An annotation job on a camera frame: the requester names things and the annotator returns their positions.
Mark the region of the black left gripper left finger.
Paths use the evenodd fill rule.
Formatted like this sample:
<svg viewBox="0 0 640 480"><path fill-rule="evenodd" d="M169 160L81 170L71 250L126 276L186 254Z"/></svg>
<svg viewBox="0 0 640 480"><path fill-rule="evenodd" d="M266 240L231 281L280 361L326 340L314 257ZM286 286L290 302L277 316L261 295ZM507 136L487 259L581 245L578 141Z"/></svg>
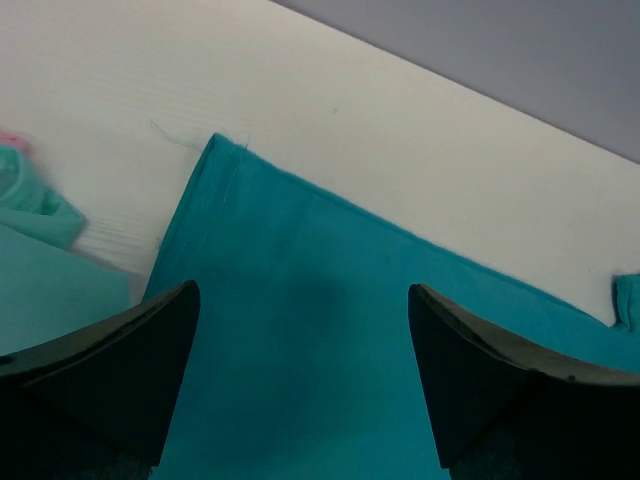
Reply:
<svg viewBox="0 0 640 480"><path fill-rule="evenodd" d="M193 281L1 358L4 479L147 479L200 312Z"/></svg>

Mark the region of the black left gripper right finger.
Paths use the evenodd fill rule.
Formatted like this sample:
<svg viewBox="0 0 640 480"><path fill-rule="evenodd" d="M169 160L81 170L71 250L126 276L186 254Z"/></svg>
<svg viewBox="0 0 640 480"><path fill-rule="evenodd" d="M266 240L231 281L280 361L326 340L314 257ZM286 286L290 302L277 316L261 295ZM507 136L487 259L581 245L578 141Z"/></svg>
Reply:
<svg viewBox="0 0 640 480"><path fill-rule="evenodd" d="M635 479L639 378L534 343L434 289L408 293L440 465L454 479Z"/></svg>

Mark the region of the teal t-shirt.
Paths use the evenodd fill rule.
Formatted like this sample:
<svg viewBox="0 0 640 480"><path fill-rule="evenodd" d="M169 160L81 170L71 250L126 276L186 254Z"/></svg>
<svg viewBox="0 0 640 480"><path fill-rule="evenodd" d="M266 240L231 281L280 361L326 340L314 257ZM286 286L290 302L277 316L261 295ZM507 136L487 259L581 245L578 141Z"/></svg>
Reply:
<svg viewBox="0 0 640 480"><path fill-rule="evenodd" d="M201 307L158 479L454 479L411 339L426 285L543 347L639 378L635 278L613 327L425 241L214 135L146 289Z"/></svg>

